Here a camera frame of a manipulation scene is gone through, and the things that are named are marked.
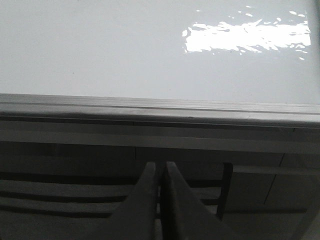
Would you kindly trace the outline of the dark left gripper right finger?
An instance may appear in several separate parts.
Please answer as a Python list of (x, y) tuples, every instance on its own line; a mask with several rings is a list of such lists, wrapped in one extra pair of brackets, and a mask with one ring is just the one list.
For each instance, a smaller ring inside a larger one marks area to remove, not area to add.
[(206, 209), (177, 165), (167, 162), (163, 172), (163, 238), (239, 240), (240, 236)]

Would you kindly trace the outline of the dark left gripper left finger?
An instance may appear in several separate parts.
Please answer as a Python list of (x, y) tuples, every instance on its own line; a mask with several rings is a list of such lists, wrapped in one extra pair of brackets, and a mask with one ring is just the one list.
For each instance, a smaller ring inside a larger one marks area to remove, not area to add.
[(132, 192), (99, 230), (100, 240), (153, 240), (158, 201), (156, 164), (148, 162)]

